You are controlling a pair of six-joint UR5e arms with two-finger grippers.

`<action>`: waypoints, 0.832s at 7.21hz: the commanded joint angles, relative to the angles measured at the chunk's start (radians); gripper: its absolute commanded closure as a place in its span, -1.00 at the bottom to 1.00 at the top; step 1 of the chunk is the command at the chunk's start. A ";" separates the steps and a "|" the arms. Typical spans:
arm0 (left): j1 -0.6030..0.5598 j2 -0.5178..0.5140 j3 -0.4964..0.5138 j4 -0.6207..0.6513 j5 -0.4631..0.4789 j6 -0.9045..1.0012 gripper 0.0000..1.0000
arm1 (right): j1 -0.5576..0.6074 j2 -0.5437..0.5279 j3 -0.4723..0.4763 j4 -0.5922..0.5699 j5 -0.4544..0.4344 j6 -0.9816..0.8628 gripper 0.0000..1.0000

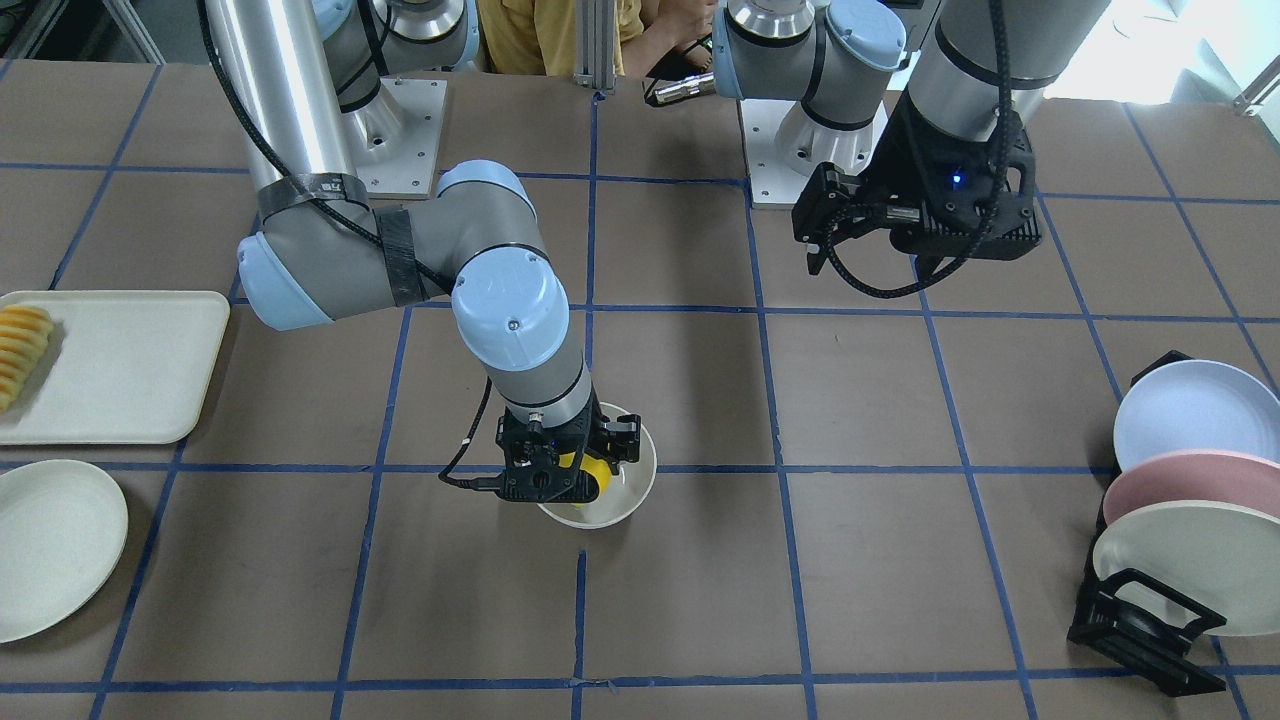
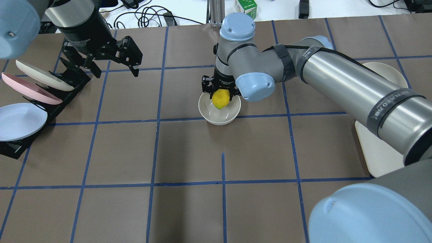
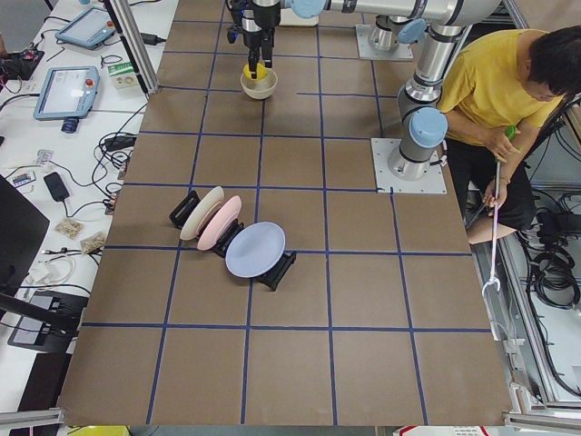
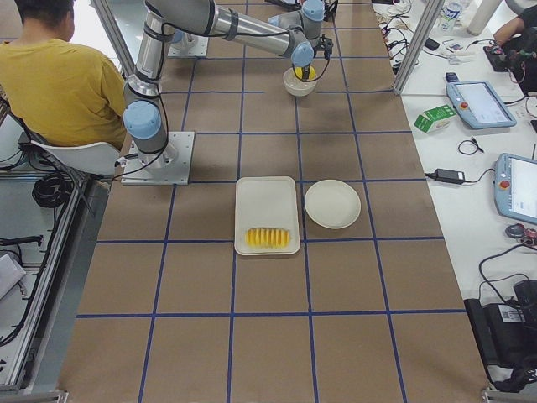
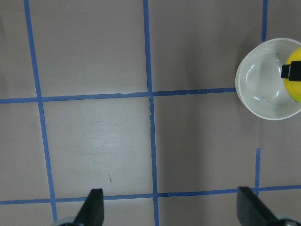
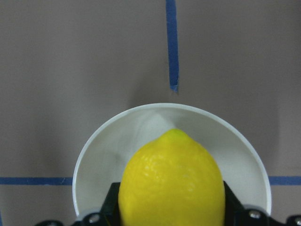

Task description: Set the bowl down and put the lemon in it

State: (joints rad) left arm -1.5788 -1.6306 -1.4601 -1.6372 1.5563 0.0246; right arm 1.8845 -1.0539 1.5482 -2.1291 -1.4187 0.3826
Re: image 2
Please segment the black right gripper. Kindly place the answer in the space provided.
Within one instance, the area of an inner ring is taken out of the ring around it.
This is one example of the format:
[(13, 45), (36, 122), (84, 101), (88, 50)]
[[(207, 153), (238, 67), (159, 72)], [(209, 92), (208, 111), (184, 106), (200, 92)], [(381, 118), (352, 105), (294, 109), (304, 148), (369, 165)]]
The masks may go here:
[(209, 99), (213, 98), (214, 93), (218, 89), (226, 89), (229, 91), (229, 101), (231, 102), (234, 96), (240, 96), (239, 89), (236, 89), (236, 81), (233, 75), (227, 75), (214, 68), (213, 76), (202, 75), (201, 78), (202, 92), (209, 94)]

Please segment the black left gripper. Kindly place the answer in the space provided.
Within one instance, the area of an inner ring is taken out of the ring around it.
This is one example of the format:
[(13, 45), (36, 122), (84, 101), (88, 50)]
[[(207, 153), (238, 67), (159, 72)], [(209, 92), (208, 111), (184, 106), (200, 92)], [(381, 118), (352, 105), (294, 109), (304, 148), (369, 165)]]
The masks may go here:
[(116, 40), (112, 36), (97, 36), (83, 40), (66, 39), (62, 46), (63, 65), (76, 73), (81, 68), (90, 70), (96, 78), (101, 77), (101, 69), (96, 60), (111, 60), (129, 68), (134, 77), (139, 75), (142, 63), (142, 52), (131, 36)]

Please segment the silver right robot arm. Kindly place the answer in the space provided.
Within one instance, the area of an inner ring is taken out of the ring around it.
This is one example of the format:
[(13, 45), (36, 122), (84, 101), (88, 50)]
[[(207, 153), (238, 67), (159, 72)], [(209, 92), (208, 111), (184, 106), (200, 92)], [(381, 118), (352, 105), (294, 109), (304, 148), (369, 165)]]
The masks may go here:
[(224, 18), (213, 78), (202, 90), (227, 90), (250, 102), (270, 96), (276, 83), (298, 76), (340, 106), (375, 137), (404, 156), (404, 167), (343, 187), (309, 217), (311, 243), (431, 242), (431, 102), (333, 50), (324, 36), (259, 51), (255, 22), (245, 13)]

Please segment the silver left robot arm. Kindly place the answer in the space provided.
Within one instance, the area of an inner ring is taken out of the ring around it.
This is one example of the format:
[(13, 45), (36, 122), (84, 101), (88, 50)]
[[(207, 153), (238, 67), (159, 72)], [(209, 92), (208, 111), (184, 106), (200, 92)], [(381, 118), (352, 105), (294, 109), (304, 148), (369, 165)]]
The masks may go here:
[(99, 12), (97, 0), (2, 0), (0, 2), (1, 59), (17, 59), (38, 35), (41, 22), (48, 18), (64, 36), (62, 59), (76, 73), (89, 70), (97, 78), (101, 70), (96, 60), (123, 64), (139, 75), (142, 52), (133, 38), (116, 40)]

